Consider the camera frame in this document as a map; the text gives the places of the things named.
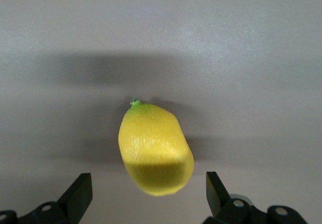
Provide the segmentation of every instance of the lemon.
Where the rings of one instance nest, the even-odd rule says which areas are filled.
[[[191,178],[193,156],[176,117],[169,111],[133,99],[118,140],[128,174],[145,193],[174,194]]]

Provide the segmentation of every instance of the gray surface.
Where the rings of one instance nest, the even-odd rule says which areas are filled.
[[[322,0],[0,0],[0,209],[58,198],[82,172],[82,223],[201,223],[205,172],[266,210],[322,219]],[[177,117],[196,159],[154,198],[117,133],[132,97]]]

